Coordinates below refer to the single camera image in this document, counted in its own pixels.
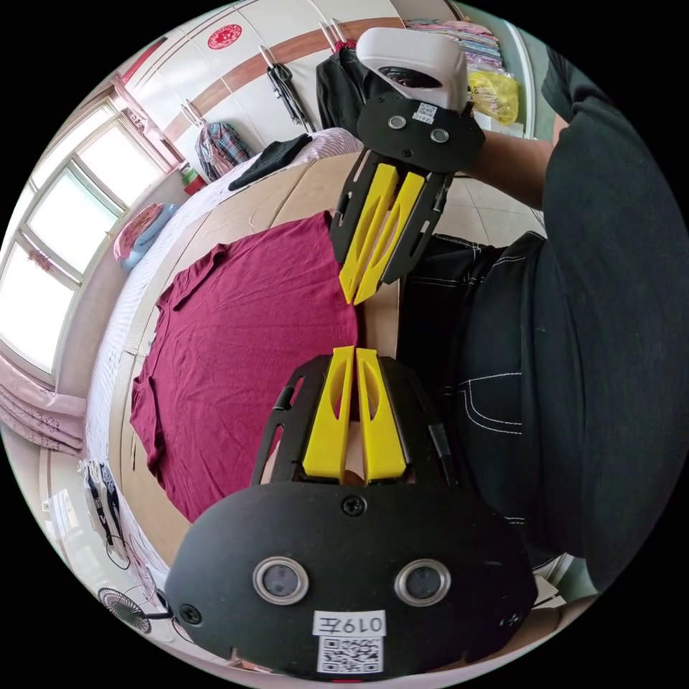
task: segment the tiled floor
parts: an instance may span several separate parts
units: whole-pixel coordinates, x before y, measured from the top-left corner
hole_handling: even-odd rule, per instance
[[[463,178],[454,180],[436,228],[439,234],[493,246],[507,246],[529,230],[545,234],[528,206],[475,179]]]

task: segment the red circular sticker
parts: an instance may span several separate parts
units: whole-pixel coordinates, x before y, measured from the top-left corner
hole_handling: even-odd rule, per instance
[[[228,24],[214,31],[208,39],[208,47],[211,50],[220,50],[232,45],[242,35],[242,27],[239,24]]]

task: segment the pillow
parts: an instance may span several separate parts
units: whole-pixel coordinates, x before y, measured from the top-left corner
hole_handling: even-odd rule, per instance
[[[129,257],[134,242],[158,218],[162,210],[162,203],[151,203],[122,228],[113,246],[116,261]]]
[[[158,217],[137,237],[127,258],[120,260],[120,265],[126,271],[130,271],[151,248],[158,235],[168,223],[170,218],[177,212],[179,206],[175,204],[165,204]]]

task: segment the yellow plastic bag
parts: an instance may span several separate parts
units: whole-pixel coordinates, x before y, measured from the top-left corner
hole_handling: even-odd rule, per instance
[[[469,88],[478,112],[510,125],[519,115],[519,84],[500,72],[471,72]]]

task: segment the screw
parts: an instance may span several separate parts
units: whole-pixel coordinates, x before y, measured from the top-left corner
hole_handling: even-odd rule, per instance
[[[187,624],[201,624],[201,613],[193,605],[183,605],[179,609],[179,616]]]
[[[358,517],[366,509],[366,503],[358,495],[350,495],[342,501],[342,511],[350,517]]]

